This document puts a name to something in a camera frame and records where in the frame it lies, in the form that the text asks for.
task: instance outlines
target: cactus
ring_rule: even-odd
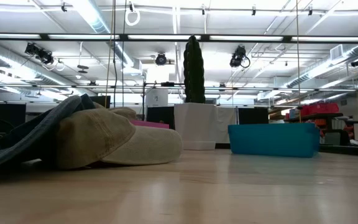
[[[193,35],[186,44],[184,56],[186,102],[205,103],[204,60],[200,43]]]

